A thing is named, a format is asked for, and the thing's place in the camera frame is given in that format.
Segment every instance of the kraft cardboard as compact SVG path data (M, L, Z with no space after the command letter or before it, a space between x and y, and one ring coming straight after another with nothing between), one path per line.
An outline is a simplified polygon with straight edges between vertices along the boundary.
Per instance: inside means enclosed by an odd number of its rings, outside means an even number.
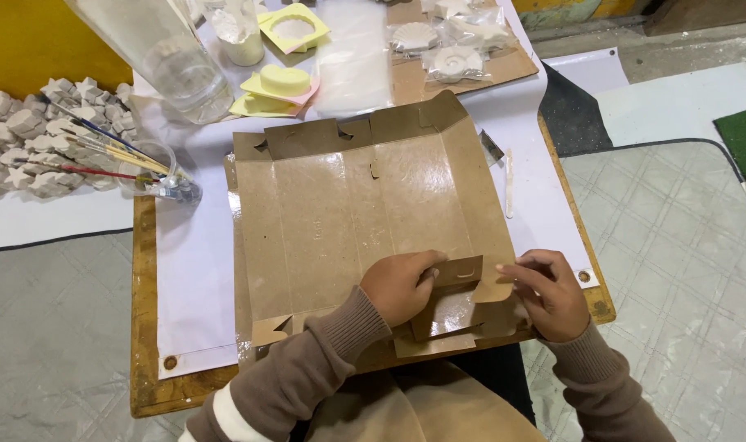
M496 0L485 0L482 7L496 7ZM387 24L403 25L411 22L429 23L432 14L422 12L420 0L401 0L388 3ZM462 79L458 83L426 82L426 72L419 58L404 60L398 55L392 57L393 99L396 106L416 103L435 97L443 90L462 94L472 90L506 83L539 72L539 69L520 45L490 52L490 60L485 62L484 80Z
M511 282L495 269L515 262L504 214L474 124L451 92L347 124L236 133L234 144L226 166L229 189L240 189L229 194L239 197L234 249L244 262L235 271L245 275L235 284L246 315L237 326L253 346L299 333L313 312L329 313L376 260L428 248L458 260L445 264L455 267L440 273L439 288L473 282L466 303L515 311L502 303ZM393 345L376 351L391 357Z

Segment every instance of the metal grommet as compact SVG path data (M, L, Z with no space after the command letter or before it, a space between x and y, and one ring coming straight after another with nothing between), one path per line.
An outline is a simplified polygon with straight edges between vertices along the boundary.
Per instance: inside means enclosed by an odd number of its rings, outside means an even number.
M176 368L176 356L169 356L163 361L163 367L166 370L173 370Z

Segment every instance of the beige pants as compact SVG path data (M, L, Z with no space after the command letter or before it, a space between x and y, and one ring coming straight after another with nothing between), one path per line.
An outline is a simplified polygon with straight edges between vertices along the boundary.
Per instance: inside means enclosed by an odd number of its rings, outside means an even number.
M310 442L545 442L504 399L438 359L351 377L322 402Z

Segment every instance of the brown sweater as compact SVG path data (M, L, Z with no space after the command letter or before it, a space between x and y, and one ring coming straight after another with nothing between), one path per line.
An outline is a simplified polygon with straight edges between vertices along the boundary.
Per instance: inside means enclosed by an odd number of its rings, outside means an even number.
M319 402L354 373L354 361L389 327L358 286L342 306L305 321L305 332L270 347L269 355L206 398L188 419L180 442L283 442L297 420L308 419ZM582 336L555 344L553 367L567 389L589 441L673 441L641 398L627 360L607 346L593 323Z

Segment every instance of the sweater cuff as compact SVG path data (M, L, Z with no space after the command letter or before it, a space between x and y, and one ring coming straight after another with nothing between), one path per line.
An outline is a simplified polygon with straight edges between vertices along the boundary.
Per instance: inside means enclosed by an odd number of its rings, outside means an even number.
M608 347L593 320L586 331L570 342L540 342L556 356L554 372L580 384L604 381L622 367L622 361Z
M359 286L351 289L345 303L318 318L317 325L329 346L348 363L354 363L368 345L392 334Z

